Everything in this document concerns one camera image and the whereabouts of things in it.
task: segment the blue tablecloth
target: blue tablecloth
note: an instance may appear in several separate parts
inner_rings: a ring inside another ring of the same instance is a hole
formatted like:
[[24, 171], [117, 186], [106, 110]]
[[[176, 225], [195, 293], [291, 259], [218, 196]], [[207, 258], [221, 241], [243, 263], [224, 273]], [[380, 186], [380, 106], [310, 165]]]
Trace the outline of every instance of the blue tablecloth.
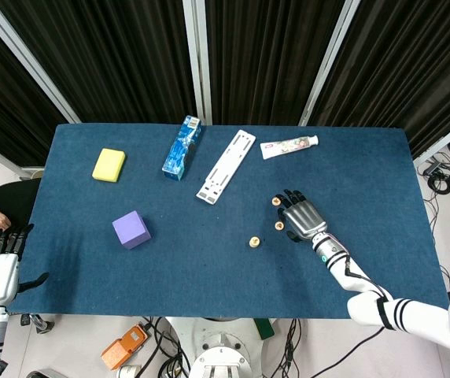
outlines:
[[[256, 136], [211, 206], [195, 197], [239, 128]], [[39, 188], [20, 279], [50, 278], [12, 311], [181, 317], [346, 318], [347, 299], [307, 243], [274, 228], [272, 197], [302, 191], [356, 262], [397, 298], [447, 306], [404, 132], [211, 126], [183, 180], [161, 167], [179, 125], [64, 124]], [[317, 135], [264, 161], [260, 143]], [[94, 180], [103, 147], [127, 155], [118, 183]], [[112, 221], [137, 210], [152, 239], [124, 249]], [[249, 239], [258, 235], [258, 248]]]

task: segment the curtain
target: curtain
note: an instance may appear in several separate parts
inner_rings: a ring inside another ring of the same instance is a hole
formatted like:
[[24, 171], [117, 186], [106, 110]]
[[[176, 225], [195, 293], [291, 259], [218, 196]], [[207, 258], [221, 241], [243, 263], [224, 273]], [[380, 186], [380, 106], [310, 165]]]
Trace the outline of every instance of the curtain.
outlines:
[[403, 128], [419, 156], [450, 132], [450, 2], [363, 0], [309, 124]]
[[339, 0], [207, 0], [213, 124], [298, 124]]
[[82, 121], [183, 121], [195, 114], [181, 1], [0, 0]]
[[53, 131], [65, 119], [0, 40], [0, 154], [44, 165]]

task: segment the blue toothpaste box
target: blue toothpaste box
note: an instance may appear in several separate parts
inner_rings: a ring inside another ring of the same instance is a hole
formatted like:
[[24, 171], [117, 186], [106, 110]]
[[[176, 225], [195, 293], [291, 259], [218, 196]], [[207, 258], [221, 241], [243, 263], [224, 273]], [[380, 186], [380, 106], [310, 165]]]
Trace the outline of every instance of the blue toothpaste box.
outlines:
[[181, 180], [185, 167], [188, 168], [194, 155], [201, 131], [201, 120], [196, 117], [186, 116], [162, 167], [162, 171], [167, 177], [173, 180]]

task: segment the purple cube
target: purple cube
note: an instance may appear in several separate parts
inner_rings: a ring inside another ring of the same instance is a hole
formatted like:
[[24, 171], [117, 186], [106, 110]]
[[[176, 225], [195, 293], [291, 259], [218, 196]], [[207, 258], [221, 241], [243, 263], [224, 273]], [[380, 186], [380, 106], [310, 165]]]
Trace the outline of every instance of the purple cube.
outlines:
[[122, 245], [129, 250], [152, 238], [137, 211], [113, 221], [113, 227]]

